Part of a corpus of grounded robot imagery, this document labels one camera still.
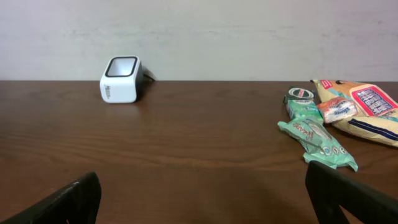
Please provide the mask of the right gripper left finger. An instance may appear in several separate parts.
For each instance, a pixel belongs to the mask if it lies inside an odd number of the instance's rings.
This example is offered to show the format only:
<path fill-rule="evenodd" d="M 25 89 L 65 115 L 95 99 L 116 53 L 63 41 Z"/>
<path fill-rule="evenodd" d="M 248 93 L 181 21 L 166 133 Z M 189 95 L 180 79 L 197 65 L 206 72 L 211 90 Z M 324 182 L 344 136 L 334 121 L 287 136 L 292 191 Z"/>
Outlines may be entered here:
<path fill-rule="evenodd" d="M 94 224 L 100 201 L 99 178 L 95 172 L 89 172 L 1 223 Z"/>

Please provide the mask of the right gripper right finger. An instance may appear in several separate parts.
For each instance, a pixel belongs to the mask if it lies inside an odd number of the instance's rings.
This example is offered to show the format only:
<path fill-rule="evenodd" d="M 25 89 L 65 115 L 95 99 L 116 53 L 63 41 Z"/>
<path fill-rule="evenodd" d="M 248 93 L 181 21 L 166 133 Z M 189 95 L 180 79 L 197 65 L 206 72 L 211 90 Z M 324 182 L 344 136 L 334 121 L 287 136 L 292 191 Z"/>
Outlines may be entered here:
<path fill-rule="evenodd" d="M 397 223 L 397 200 L 310 161 L 305 186 L 319 223 L 348 223 L 342 209 L 363 223 Z"/>

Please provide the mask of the orange tissue pack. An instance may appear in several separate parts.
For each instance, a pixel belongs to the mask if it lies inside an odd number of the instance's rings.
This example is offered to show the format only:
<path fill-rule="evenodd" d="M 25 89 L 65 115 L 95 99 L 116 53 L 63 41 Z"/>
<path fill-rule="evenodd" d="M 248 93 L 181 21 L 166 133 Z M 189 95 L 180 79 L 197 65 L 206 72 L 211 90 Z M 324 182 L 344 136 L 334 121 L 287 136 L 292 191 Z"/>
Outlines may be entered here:
<path fill-rule="evenodd" d="M 354 101 L 340 96 L 318 104 L 317 108 L 325 123 L 333 123 L 358 114 Z"/>

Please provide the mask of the yellow wet wipes pack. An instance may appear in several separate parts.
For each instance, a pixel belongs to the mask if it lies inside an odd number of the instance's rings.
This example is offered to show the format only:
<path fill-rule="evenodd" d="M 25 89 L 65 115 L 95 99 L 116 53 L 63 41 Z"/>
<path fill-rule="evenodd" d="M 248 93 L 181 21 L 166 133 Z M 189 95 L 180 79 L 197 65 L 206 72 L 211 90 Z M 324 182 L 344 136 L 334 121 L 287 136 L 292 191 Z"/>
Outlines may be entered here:
<path fill-rule="evenodd" d="M 353 101 L 358 114 L 332 125 L 354 136 L 397 147 L 397 102 L 377 85 L 346 80 L 312 80 L 321 102 Z"/>

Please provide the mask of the teal Kleenex tissue pack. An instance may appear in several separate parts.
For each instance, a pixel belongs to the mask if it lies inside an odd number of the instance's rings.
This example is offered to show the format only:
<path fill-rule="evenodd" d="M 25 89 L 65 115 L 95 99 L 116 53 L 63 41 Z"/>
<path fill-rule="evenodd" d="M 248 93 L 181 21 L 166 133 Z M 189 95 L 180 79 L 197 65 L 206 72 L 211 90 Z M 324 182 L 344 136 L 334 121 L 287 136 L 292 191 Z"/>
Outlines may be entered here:
<path fill-rule="evenodd" d="M 291 119 L 314 116 L 319 123 L 324 122 L 320 110 L 312 100 L 288 100 L 286 107 Z"/>

